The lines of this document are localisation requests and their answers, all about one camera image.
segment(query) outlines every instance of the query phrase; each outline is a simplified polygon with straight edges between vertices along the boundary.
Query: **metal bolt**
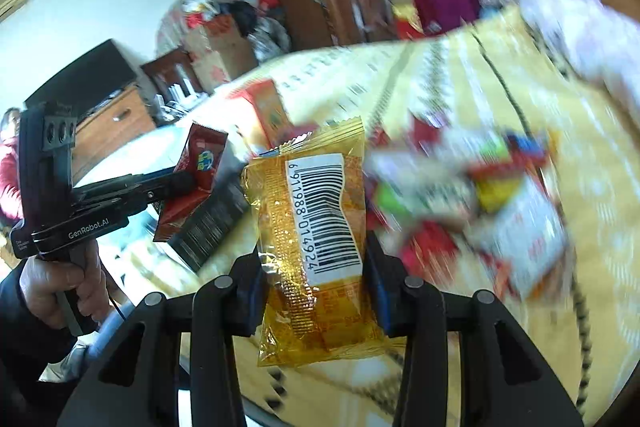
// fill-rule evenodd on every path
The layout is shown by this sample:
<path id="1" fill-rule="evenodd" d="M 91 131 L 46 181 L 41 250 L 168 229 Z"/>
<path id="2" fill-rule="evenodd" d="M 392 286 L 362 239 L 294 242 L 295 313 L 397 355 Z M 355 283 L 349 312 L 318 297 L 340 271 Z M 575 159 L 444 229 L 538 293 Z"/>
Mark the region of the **metal bolt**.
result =
<path id="1" fill-rule="evenodd" d="M 419 288 L 423 284 L 424 281 L 415 275 L 408 275 L 404 278 L 404 285 L 407 286 L 407 288 Z"/>
<path id="2" fill-rule="evenodd" d="M 495 300 L 494 294 L 487 290 L 480 290 L 476 294 L 476 298 L 482 302 L 482 304 L 491 304 Z"/>
<path id="3" fill-rule="evenodd" d="M 162 294 L 160 292 L 153 292 L 149 293 L 149 295 L 145 297 L 145 304 L 147 306 L 155 306 L 156 304 L 159 304 L 161 300 Z"/>
<path id="4" fill-rule="evenodd" d="M 224 288 L 229 288 L 229 286 L 231 286 L 233 283 L 234 280 L 231 279 L 231 277 L 229 277 L 228 275 L 221 275 L 213 281 L 213 284 L 216 286 L 216 288 L 220 288 L 221 290 Z"/>

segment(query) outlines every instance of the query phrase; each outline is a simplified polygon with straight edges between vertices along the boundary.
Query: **bed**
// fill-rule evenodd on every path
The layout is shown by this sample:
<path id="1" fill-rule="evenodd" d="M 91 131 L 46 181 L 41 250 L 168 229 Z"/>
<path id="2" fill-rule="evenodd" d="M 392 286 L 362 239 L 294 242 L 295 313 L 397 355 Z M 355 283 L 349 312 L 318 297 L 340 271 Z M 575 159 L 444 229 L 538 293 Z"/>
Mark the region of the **bed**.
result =
<path id="1" fill-rule="evenodd" d="M 498 76 L 482 56 L 481 48 Z M 434 55 L 443 68 L 434 68 Z M 230 133 L 237 155 L 246 151 L 234 132 L 242 114 L 225 103 L 232 90 L 273 78 L 294 123 L 339 121 L 360 115 L 366 129 L 382 125 L 392 136 L 408 126 L 410 112 L 430 103 L 434 86 L 452 121 L 461 126 L 560 132 L 559 183 L 564 211 L 577 247 L 572 300 L 550 310 L 524 303 L 514 315 L 555 370 L 568 394 L 594 425 L 630 378 L 640 358 L 640 136 L 605 91 L 557 67 L 530 35 L 517 7 L 439 39 L 380 42 L 328 48 L 281 57 L 221 87 L 180 123 L 172 155 L 191 121 Z M 508 93 L 514 103 L 510 102 Z M 129 298 L 140 301 L 160 290 L 169 296 L 196 290 L 226 273 L 233 260 L 254 247 L 256 232 L 246 217 L 199 277 L 155 248 L 150 237 L 123 250 L 105 244 L 103 261 L 122 274 Z M 182 342 L 188 363 L 188 336 Z M 459 366 L 451 339 L 450 372 Z M 401 351 L 384 357 L 292 368 L 258 368 L 257 337 L 236 339 L 243 395 L 271 413 L 263 421 L 292 425 L 388 425 L 398 393 Z M 458 424 L 460 386 L 450 381 L 448 425 Z M 331 403 L 331 410 L 326 404 Z"/>

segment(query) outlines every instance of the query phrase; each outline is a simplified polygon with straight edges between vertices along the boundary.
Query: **black television screen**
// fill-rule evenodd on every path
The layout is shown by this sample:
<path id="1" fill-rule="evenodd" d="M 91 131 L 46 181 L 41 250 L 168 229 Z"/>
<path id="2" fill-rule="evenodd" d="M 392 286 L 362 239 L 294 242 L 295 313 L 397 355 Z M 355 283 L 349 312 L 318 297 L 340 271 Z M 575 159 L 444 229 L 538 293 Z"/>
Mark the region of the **black television screen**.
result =
<path id="1" fill-rule="evenodd" d="M 136 79 L 136 73 L 122 57 L 113 41 L 96 46 L 42 84 L 24 105 L 56 100 L 74 108 L 82 117 L 113 91 Z"/>

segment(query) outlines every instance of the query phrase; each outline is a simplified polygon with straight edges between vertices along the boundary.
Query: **red jacket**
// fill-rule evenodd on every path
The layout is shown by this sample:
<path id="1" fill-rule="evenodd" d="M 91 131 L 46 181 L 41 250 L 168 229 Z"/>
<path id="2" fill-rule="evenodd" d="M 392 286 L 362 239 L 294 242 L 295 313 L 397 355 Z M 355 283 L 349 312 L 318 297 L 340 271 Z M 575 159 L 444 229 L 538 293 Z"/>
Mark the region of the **red jacket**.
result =
<path id="1" fill-rule="evenodd" d="M 12 221 L 22 219 L 17 137 L 5 140 L 0 145 L 0 210 Z"/>

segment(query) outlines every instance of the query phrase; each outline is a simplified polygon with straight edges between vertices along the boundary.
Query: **white barcode label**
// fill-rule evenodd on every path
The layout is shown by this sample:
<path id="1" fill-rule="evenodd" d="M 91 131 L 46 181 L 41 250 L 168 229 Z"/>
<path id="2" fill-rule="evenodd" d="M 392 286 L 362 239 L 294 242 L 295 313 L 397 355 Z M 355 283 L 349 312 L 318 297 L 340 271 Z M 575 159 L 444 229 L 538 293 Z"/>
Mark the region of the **white barcode label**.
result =
<path id="1" fill-rule="evenodd" d="M 362 274 L 362 261 L 342 209 L 344 159 L 323 154 L 287 161 L 287 181 L 309 286 Z"/>

